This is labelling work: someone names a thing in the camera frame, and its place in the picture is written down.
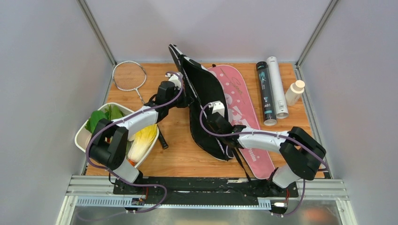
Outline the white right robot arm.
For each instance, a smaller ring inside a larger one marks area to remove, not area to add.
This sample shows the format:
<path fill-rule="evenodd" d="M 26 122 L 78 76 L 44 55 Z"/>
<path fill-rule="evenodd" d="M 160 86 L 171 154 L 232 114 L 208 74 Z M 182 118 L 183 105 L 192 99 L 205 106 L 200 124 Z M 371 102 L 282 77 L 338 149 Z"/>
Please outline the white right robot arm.
<path fill-rule="evenodd" d="M 232 149 L 258 149 L 282 155 L 286 164 L 277 168 L 268 182 L 269 193 L 274 196 L 280 196 L 299 179 L 314 180 L 320 165 L 325 163 L 326 150 L 299 127 L 271 132 L 231 125 L 218 112 L 209 115 L 206 122 L 209 127 L 205 131 Z"/>

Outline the black shuttlecock tube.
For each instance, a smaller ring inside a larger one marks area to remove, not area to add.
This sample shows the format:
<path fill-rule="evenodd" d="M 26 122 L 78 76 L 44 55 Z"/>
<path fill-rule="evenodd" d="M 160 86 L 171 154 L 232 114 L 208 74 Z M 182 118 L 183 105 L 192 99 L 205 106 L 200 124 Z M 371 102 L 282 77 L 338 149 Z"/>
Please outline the black shuttlecock tube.
<path fill-rule="evenodd" d="M 277 119 L 267 63 L 265 61 L 258 62 L 256 70 L 259 76 L 263 123 L 266 126 L 273 126 L 277 123 Z"/>

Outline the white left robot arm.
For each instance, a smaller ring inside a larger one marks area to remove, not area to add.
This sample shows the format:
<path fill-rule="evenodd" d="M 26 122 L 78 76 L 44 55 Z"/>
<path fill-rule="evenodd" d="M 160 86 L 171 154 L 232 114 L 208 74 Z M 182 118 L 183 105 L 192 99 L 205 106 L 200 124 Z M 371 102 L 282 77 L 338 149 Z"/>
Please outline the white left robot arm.
<path fill-rule="evenodd" d="M 86 159 L 94 167 L 105 169 L 125 182 L 132 194 L 143 190 L 139 170 L 126 158 L 127 141 L 142 129 L 162 121 L 171 108 L 183 108 L 185 84 L 182 81 L 161 82 L 154 101 L 136 112 L 116 120 L 100 119 L 86 147 Z"/>

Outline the white shuttlecock tube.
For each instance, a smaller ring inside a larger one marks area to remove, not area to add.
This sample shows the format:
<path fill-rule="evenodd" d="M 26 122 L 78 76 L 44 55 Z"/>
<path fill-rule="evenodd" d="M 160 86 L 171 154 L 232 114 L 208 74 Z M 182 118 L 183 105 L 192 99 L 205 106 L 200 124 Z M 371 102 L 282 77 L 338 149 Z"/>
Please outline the white shuttlecock tube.
<path fill-rule="evenodd" d="M 273 92 L 276 117 L 278 119 L 285 119 L 289 116 L 289 112 L 288 112 L 288 107 L 286 103 L 286 98 L 285 98 L 285 93 L 283 89 L 277 58 L 275 56 L 271 56 L 266 59 L 266 63 L 268 65 L 268 73 Z"/>

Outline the pink racket cover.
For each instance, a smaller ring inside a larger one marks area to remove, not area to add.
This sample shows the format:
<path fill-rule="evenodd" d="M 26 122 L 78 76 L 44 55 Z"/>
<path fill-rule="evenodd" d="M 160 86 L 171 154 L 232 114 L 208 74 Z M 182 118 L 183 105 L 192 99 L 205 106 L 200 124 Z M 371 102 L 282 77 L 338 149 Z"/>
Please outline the pink racket cover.
<path fill-rule="evenodd" d="M 256 111 L 240 72 L 229 65 L 218 65 L 210 67 L 208 70 L 222 85 L 230 123 L 260 129 Z M 240 149 L 239 151 L 255 178 L 260 180 L 269 178 L 275 167 L 266 150 Z"/>

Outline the black racket cover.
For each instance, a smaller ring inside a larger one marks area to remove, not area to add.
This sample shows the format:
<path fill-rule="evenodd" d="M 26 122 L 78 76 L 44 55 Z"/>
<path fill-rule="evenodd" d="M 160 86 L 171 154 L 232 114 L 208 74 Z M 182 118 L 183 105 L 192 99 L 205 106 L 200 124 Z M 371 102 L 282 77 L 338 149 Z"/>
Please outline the black racket cover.
<path fill-rule="evenodd" d="M 221 83 L 202 64 L 182 53 L 177 45 L 169 44 L 168 49 L 177 67 L 183 75 L 184 100 L 190 110 L 190 132 L 194 142 L 212 157 L 229 161 L 237 157 L 237 161 L 247 178 L 250 178 L 243 166 L 237 149 L 232 149 L 224 144 L 220 137 L 207 133 L 203 128 L 214 132 L 208 125 L 207 116 L 211 115 L 206 104 L 220 101 L 226 106 L 226 97 Z"/>

